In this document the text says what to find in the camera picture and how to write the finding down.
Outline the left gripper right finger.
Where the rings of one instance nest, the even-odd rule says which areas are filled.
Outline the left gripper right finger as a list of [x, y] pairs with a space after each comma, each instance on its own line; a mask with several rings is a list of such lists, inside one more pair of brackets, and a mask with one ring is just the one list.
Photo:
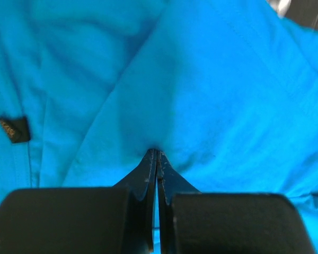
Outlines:
[[157, 153], [162, 253], [314, 253], [294, 205], [278, 194], [202, 193]]

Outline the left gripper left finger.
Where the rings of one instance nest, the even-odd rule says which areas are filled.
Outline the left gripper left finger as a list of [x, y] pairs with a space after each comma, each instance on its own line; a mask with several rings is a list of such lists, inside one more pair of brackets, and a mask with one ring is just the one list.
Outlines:
[[0, 205], [0, 253], [151, 253], [157, 152], [111, 187], [35, 188]]

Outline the blue t shirt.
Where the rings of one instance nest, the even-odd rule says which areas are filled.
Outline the blue t shirt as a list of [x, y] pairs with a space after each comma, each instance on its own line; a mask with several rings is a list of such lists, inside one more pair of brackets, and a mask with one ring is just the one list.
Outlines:
[[318, 32], [266, 1], [0, 1], [0, 204], [118, 182], [278, 193], [318, 252]]

